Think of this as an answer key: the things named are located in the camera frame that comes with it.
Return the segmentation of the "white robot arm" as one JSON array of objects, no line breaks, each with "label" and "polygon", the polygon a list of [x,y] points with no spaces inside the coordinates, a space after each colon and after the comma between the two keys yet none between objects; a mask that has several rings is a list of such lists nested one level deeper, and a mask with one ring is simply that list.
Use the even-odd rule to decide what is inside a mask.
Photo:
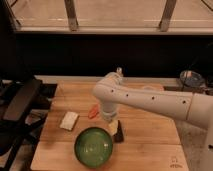
[{"label": "white robot arm", "polygon": [[172,119],[183,120],[207,131],[199,171],[213,171],[213,96],[177,91],[129,88],[116,72],[108,73],[93,88],[102,118],[111,122],[123,104]]}]

